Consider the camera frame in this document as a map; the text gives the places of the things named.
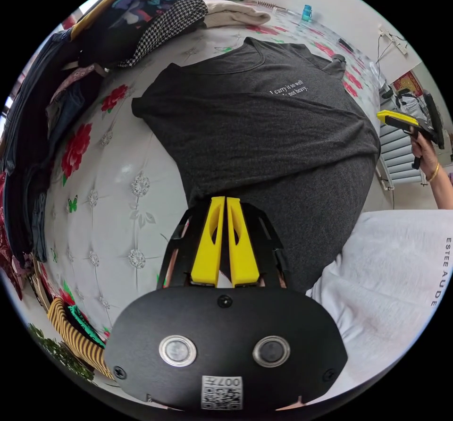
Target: bed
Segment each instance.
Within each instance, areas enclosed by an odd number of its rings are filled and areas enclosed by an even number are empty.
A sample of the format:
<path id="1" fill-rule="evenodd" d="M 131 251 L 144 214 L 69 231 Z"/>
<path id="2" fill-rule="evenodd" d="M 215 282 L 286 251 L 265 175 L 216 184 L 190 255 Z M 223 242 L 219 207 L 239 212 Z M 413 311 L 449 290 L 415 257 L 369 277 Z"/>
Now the bed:
<path id="1" fill-rule="evenodd" d="M 175 162 L 133 116 L 131 100 L 169 63 L 212 58 L 247 36 L 304 43 L 327 59 L 343 54 L 345 89 L 379 133 L 372 61 L 338 43 L 340 37 L 324 26 L 298 25 L 289 14 L 271 13 L 261 26 L 198 29 L 165 43 L 136 67 L 112 72 L 58 150 L 45 211 L 48 262 L 42 265 L 54 294 L 77 304 L 104 340 L 121 311 L 156 288 L 168 239 L 187 208 Z"/>

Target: hand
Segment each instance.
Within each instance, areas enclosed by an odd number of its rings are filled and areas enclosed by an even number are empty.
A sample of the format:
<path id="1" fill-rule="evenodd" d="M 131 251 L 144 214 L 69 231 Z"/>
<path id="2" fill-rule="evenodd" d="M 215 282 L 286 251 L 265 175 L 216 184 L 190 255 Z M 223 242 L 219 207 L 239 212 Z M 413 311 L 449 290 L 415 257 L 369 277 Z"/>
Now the hand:
<path id="1" fill-rule="evenodd" d="M 431 177 L 436 170 L 438 163 L 433 144 L 421 133 L 418 134 L 417 138 L 411 136 L 411 144 L 414 157 L 421 158 L 420 169 L 428 178 Z"/>

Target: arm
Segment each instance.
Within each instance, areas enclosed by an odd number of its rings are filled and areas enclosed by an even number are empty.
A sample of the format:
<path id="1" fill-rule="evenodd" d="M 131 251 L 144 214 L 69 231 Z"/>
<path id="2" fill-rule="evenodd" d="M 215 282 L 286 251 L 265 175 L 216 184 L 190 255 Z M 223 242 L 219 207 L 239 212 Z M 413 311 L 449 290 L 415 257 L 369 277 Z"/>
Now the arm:
<path id="1" fill-rule="evenodd" d="M 412 153 L 421 158 L 420 168 L 430 181 L 431 190 L 439 209 L 453 210 L 453 185 L 439 161 L 433 144 L 426 140 L 421 133 L 417 138 L 411 137 Z"/>

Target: striped cloth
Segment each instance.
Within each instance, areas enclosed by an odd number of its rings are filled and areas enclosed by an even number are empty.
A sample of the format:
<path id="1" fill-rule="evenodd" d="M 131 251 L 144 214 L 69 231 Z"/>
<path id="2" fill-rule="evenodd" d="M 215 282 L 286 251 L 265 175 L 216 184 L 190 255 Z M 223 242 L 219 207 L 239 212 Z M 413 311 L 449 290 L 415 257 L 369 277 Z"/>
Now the striped cloth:
<path id="1" fill-rule="evenodd" d="M 76 357 L 82 359 L 109 379 L 114 380 L 113 375 L 104 362 L 104 349 L 85 338 L 69 323 L 64 306 L 64 301 L 58 297 L 50 305 L 47 317 L 54 328 Z"/>

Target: green butterfly print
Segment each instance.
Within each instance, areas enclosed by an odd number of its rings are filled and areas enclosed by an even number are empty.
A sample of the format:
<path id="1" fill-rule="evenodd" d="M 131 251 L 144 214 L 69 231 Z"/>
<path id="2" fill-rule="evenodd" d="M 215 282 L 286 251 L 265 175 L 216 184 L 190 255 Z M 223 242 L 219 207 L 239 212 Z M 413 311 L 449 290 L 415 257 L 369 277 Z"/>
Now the green butterfly print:
<path id="1" fill-rule="evenodd" d="M 214 47 L 217 51 L 221 51 L 223 53 L 227 53 L 228 51 L 231 51 L 231 47 Z"/>
<path id="2" fill-rule="evenodd" d="M 50 251 L 52 251 L 52 260 L 53 260 L 56 264 L 58 264 L 58 255 L 57 255 L 57 252 L 56 252 L 53 248 L 51 248 Z"/>
<path id="3" fill-rule="evenodd" d="M 77 195 L 75 195 L 75 198 L 73 201 L 68 199 L 67 203 L 69 205 L 69 213 L 77 211 Z"/>

